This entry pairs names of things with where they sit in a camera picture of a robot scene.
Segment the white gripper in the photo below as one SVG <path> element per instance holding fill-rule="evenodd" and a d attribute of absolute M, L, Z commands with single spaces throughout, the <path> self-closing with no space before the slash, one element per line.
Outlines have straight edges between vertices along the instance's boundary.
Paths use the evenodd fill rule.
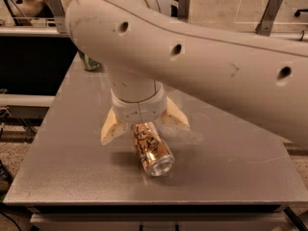
<path fill-rule="evenodd" d="M 144 123 L 160 116 L 162 123 L 170 128 L 188 131 L 191 126 L 186 115 L 167 96 L 163 86 L 148 99 L 138 102 L 122 101 L 112 93 L 112 108 L 101 129 L 101 144 L 107 145 L 125 134 L 127 123 Z"/>

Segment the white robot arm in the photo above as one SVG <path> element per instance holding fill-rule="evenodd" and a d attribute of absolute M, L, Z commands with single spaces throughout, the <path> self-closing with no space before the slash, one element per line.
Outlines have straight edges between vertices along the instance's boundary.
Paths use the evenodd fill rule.
<path fill-rule="evenodd" d="M 308 145 L 308 46 L 173 19 L 145 0 L 73 0 L 74 44 L 105 65 L 113 95 L 137 104 L 164 83 Z"/>

